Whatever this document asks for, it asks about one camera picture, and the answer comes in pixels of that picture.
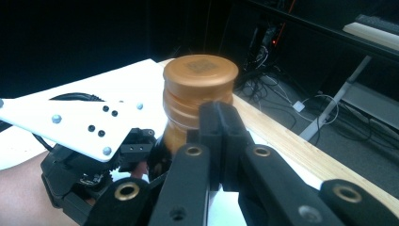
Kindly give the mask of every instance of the gold lid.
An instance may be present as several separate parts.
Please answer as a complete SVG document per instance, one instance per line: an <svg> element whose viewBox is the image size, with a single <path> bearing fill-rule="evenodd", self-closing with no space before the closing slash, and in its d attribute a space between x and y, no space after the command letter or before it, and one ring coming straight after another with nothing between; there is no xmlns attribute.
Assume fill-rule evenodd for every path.
<svg viewBox="0 0 399 226"><path fill-rule="evenodd" d="M181 99L213 100L231 92L226 85L237 74L237 66L220 56L182 56L165 67L165 89Z"/></svg>

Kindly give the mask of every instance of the gold cylindrical object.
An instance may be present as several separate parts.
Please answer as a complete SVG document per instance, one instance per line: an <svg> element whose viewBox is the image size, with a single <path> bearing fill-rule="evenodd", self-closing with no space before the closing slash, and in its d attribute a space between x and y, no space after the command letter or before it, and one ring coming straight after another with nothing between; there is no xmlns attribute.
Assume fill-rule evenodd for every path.
<svg viewBox="0 0 399 226"><path fill-rule="evenodd" d="M185 144L186 132L199 127L199 106L209 101L232 104L237 66L210 55L182 56L164 69L164 109L168 125L164 142L172 152Z"/></svg>

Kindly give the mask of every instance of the cable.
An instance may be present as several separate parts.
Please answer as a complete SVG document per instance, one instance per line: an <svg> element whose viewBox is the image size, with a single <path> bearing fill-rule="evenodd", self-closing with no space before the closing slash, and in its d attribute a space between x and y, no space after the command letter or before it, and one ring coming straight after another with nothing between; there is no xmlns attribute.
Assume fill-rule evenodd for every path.
<svg viewBox="0 0 399 226"><path fill-rule="evenodd" d="M261 47L264 49L265 56L263 61L255 69L259 69L266 62L267 57L269 57L269 51L267 51L266 47L264 45L262 45Z"/></svg>
<svg viewBox="0 0 399 226"><path fill-rule="evenodd" d="M263 107L265 107L267 109L279 110L279 111L282 111L282 112L288 114L293 119L293 123L290 126L287 126L287 128L291 130L296 125L296 118L294 117L293 114L291 114L289 111L286 111L284 109L279 109L279 108L276 108L276 107L273 107L273 106L264 106L261 103L261 101L265 101L265 102L268 102L268 103L271 103L271 104L274 104L274 105L280 105L280 106L292 109L292 107L289 106L289 105L281 105L279 103L275 103L275 102L272 102L272 101L269 101L269 100L266 99L267 93L268 93L266 87L268 87L269 85L270 86L276 86L276 84L278 84L279 82L277 80L277 81L274 81L274 83L275 84L266 84L261 78L254 77L251 80L248 80L246 82L246 85L243 86L241 89L239 89L238 95L244 94L244 95L241 95L241 96L246 98L247 102L250 102L250 103L253 103L253 104L258 104L259 105L259 109L262 112L263 112Z"/></svg>
<svg viewBox="0 0 399 226"><path fill-rule="evenodd" d="M314 146L316 146L317 145L317 143L319 143L319 140L320 140L320 124L319 124L319 117L317 117L317 139L316 139L316 141L314 142Z"/></svg>
<svg viewBox="0 0 399 226"><path fill-rule="evenodd" d="M353 124L353 123L354 123L353 121L347 121L347 120L344 120L344 119L340 119L340 121L343 121L343 123L344 123L345 125L351 127L352 129L354 129L355 131L357 131L357 132L360 133L361 135L364 135L365 137L362 137L362 138L353 138L353 137L349 137L348 135L345 135L344 133L340 132L340 130L338 130L338 128L336 128L335 126L333 126L334 131L335 131L338 135L340 135L340 136L342 136L342 137L344 137L344 138L353 140L353 141L358 141L358 142L371 141L371 142L373 142L373 143L375 143L375 144L377 144L377 145L379 145L379 146L381 146L381 147L383 147L383 148L392 149L392 150L399 150L399 147L396 147L396 145L394 145L394 144L391 143L390 141L386 140L386 139L383 138L382 136L386 136L386 137L389 138L389 139L393 139L393 141L399 142L398 139L396 139L396 138L394 138L394 137L391 137L390 135L387 135L387 134L385 134L385 133L382 133L381 131L377 131L377 130L374 129L373 126L371 125L371 121L370 121L369 118L367 118L367 122L361 120L361 119L359 118L359 116L357 116L355 113L353 113L352 110L350 110L346 105L343 105L343 108L344 108L347 112L349 112L349 115L348 115L348 114L346 114L346 115L348 115L348 116L350 116L350 117L352 117L352 118L355 118L355 119L356 119L358 122L360 122L362 125L367 126L369 132L368 132L368 134L365 134L363 131L361 131L361 130L359 129L358 126L355 126L355 125ZM375 140L375 138L373 138L373 135L379 136L380 138L384 139L386 142L390 143L391 146L388 146L388 145L386 145L386 144L383 144L383 143L379 142L378 140Z"/></svg>
<svg viewBox="0 0 399 226"><path fill-rule="evenodd" d="M54 147L50 146L46 141L41 136L38 136L36 134L32 134L33 137L41 144L47 151L52 151Z"/></svg>
<svg viewBox="0 0 399 226"><path fill-rule="evenodd" d="M57 101L89 101L89 102L103 102L100 97L95 95L86 94L83 92L71 92L66 94L61 94L56 97L51 98L50 100Z"/></svg>
<svg viewBox="0 0 399 226"><path fill-rule="evenodd" d="M339 115L339 112L340 112L340 107L338 106L338 103L334 100L334 98L332 98L331 96L325 95L325 94L315 95L314 97L328 97L332 102L334 102L335 108L337 109L337 113L335 113L334 119L333 119L332 121L324 122L324 124L331 124L331 123L333 123L335 120L337 120L338 115ZM309 99L310 99L310 98L307 98L307 99L305 99L304 101L302 101L301 103L302 103L302 104L305 104L305 102L309 101ZM305 120L307 120L307 121L314 121L314 120L311 120L311 119L308 119L308 118L302 116L302 115L301 115L299 112L297 112L297 111L295 111L295 112L296 112L296 114L297 114L298 116L300 116L302 119L305 119Z"/></svg>
<svg viewBox="0 0 399 226"><path fill-rule="evenodd" d="M281 97L282 99L284 99L285 101L287 101L290 105L292 105L293 102L290 100L290 98L289 98L288 95L287 95L287 92L279 85L279 83L276 82L273 78L271 78L271 77L268 76L268 75L266 75L265 77L268 78L268 79L270 79L271 81L275 82L275 84L274 84L273 86L279 87L279 89L281 89L281 91L284 93L284 95L281 94L281 93L279 93L277 90L270 88L267 84L266 84L266 85L267 85L270 89L272 89L276 94L278 94L279 97Z"/></svg>

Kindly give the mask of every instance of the screw hole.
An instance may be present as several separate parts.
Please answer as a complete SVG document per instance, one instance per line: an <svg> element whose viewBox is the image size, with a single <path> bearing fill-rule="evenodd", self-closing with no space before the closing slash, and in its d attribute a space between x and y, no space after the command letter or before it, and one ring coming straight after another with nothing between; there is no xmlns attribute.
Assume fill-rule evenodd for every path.
<svg viewBox="0 0 399 226"><path fill-rule="evenodd" d="M175 206L169 213L170 217L174 221L181 221L185 219L186 213L185 209L181 206Z"/></svg>
<svg viewBox="0 0 399 226"><path fill-rule="evenodd" d="M308 205L301 205L298 208L299 215L309 223L320 223L323 221L323 217L320 212Z"/></svg>
<svg viewBox="0 0 399 226"><path fill-rule="evenodd" d="M187 150L185 150L185 153L188 155L197 156L202 153L202 150L198 147L190 147Z"/></svg>
<svg viewBox="0 0 399 226"><path fill-rule="evenodd" d="M361 201L361 195L350 186L334 186L332 191L342 200L352 203Z"/></svg>
<svg viewBox="0 0 399 226"><path fill-rule="evenodd" d="M99 131L99 137L103 137L105 136L105 131L104 130L100 130Z"/></svg>
<svg viewBox="0 0 399 226"><path fill-rule="evenodd" d="M271 154L270 150L267 150L265 148L255 148L253 150L253 152L258 155L258 156L262 156L262 157L267 157Z"/></svg>
<svg viewBox="0 0 399 226"><path fill-rule="evenodd" d="M94 125L90 125L88 127L89 132L93 132L94 130L96 130L96 127Z"/></svg>
<svg viewBox="0 0 399 226"><path fill-rule="evenodd" d="M140 187L133 182L123 183L115 190L115 198L120 201L128 201L137 196Z"/></svg>

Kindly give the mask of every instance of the bolt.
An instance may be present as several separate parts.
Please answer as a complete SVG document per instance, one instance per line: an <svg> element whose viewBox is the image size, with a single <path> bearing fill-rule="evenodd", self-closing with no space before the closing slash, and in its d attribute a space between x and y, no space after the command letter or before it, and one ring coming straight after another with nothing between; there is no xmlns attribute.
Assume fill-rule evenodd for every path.
<svg viewBox="0 0 399 226"><path fill-rule="evenodd" d="M301 205L298 208L299 215L310 223L323 222L323 217L320 212L308 205Z"/></svg>
<svg viewBox="0 0 399 226"><path fill-rule="evenodd" d="M112 153L112 150L110 147L103 148L103 154L110 155L111 153Z"/></svg>
<svg viewBox="0 0 399 226"><path fill-rule="evenodd" d="M53 123L55 123L55 124L59 124L59 123L61 122L61 120L62 120L62 118L61 118L60 115L54 115L54 116L51 118L51 121L53 121Z"/></svg>
<svg viewBox="0 0 399 226"><path fill-rule="evenodd" d="M88 127L89 132L93 132L94 130L96 130L96 127L94 125L90 125Z"/></svg>
<svg viewBox="0 0 399 226"><path fill-rule="evenodd" d="M104 130L100 130L99 131L99 137L103 137L105 136L105 131Z"/></svg>
<svg viewBox="0 0 399 226"><path fill-rule="evenodd" d="M136 105L137 109L139 109L139 110L143 109L143 106L144 106L143 103L138 103Z"/></svg>

